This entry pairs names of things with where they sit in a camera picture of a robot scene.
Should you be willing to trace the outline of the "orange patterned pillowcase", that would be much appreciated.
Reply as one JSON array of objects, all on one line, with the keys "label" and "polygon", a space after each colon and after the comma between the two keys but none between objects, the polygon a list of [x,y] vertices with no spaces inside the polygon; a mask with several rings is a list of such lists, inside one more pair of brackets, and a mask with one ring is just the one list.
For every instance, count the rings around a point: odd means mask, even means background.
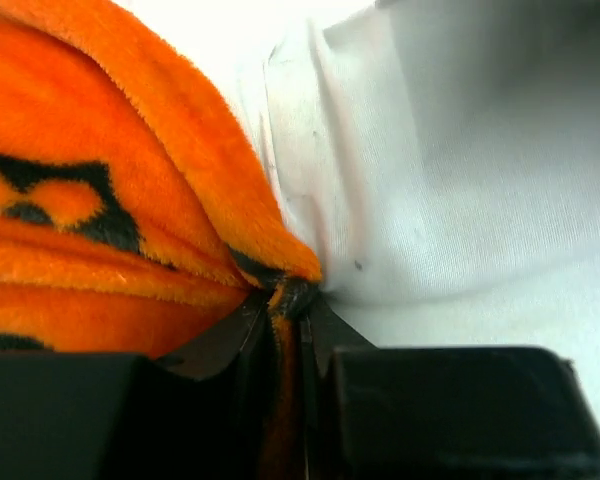
[{"label": "orange patterned pillowcase", "polygon": [[157,358],[264,292],[256,475],[297,479],[293,321],[321,279],[188,59],[110,1],[0,1],[0,351]]}]

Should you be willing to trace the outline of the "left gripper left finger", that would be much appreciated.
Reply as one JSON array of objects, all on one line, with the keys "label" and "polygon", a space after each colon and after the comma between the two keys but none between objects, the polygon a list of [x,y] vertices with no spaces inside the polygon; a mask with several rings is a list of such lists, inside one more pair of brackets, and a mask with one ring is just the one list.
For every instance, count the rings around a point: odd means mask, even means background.
[{"label": "left gripper left finger", "polygon": [[262,293],[158,359],[0,335],[0,479],[252,479],[272,393]]}]

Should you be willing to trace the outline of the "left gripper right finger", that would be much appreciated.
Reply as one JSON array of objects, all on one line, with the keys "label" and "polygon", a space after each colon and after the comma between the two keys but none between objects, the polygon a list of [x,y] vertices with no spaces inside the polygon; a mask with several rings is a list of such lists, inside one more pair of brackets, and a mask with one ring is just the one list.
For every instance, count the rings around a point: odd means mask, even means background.
[{"label": "left gripper right finger", "polygon": [[307,478],[600,479],[600,428],[552,351],[380,348],[323,300],[299,327]]}]

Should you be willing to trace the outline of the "white pillow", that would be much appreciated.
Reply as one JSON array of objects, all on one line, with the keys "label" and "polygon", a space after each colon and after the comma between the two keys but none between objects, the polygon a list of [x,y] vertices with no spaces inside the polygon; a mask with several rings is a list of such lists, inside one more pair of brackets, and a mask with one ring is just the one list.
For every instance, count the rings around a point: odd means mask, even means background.
[{"label": "white pillow", "polygon": [[538,345],[600,424],[600,1],[376,1],[235,104],[332,308],[382,346]]}]

